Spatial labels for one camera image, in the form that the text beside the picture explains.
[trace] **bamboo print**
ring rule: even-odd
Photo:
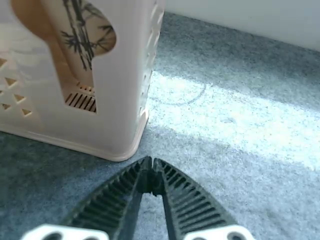
[[[114,31],[111,25],[97,26],[98,29],[104,31],[104,35],[96,42],[89,39],[86,21],[90,18],[104,18],[102,13],[91,3],[85,3],[83,0],[63,0],[63,6],[66,10],[71,34],[61,31],[64,38],[64,44],[68,48],[73,48],[75,53],[79,54],[83,69],[92,70],[92,59],[95,56],[94,49],[102,48],[106,52],[109,51],[108,35]]]

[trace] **white wall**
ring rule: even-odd
[[[320,0],[166,0],[167,11],[320,51]]]

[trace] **blue-gray carpet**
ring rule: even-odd
[[[122,163],[0,133],[0,239],[58,223],[145,155],[198,181],[257,240],[319,239],[319,52],[166,14],[148,105]],[[161,198],[141,204],[134,239],[168,239]]]

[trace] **gray carpet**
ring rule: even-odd
[[[166,14],[150,119],[132,159],[0,133],[0,239],[58,223],[145,155],[185,171],[257,240],[319,239],[319,78],[319,52]],[[161,198],[141,204],[134,239],[168,239]]]

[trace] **ridged rubber pad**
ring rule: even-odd
[[[151,157],[134,162],[104,182],[61,224],[105,231],[111,240],[130,240],[143,193],[162,195],[170,240],[182,240],[189,232],[236,224],[194,180],[161,159],[155,159],[152,167]]]
[[[187,233],[237,224],[221,204],[189,176],[161,160],[153,167],[162,192],[170,240]]]

